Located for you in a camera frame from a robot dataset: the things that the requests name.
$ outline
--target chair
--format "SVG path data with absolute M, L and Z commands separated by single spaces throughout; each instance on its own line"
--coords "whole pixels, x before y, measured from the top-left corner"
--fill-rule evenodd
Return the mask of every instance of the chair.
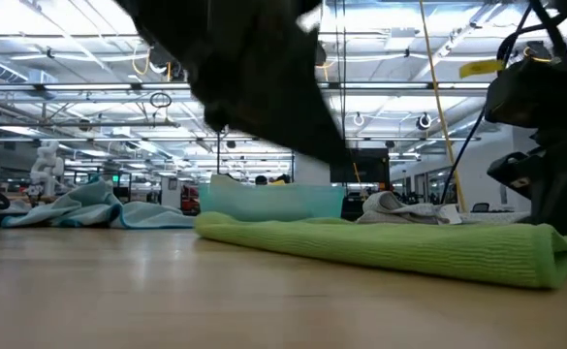
M 480 212 L 489 212 L 489 204 L 488 203 L 477 203 L 473 206 L 471 210 L 473 213 L 480 213 Z

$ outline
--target green towel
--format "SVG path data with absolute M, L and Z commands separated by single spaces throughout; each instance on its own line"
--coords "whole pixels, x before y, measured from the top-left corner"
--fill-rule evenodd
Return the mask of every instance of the green towel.
M 357 225 L 339 219 L 245 223 L 197 217 L 204 238 L 327 261 L 530 288 L 567 278 L 567 237 L 549 225 Z

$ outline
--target table surface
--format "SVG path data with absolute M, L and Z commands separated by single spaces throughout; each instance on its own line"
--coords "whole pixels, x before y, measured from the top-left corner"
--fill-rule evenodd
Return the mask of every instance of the table surface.
M 567 348 L 567 284 L 371 270 L 190 231 L 0 230 L 0 348 Z

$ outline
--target white robot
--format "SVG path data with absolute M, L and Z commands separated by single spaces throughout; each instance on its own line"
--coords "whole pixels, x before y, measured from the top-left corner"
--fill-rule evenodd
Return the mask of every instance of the white robot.
M 27 189 L 30 197 L 54 196 L 55 177 L 63 175 L 63 159 L 57 157 L 59 142 L 43 141 L 38 148 L 38 159 L 31 168 L 31 185 Z

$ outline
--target plastic bin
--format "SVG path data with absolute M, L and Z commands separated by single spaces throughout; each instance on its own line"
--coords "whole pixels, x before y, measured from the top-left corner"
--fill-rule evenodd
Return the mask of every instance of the plastic bin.
M 341 217 L 342 187 L 308 185 L 199 186 L 202 212 L 221 212 L 245 222 Z

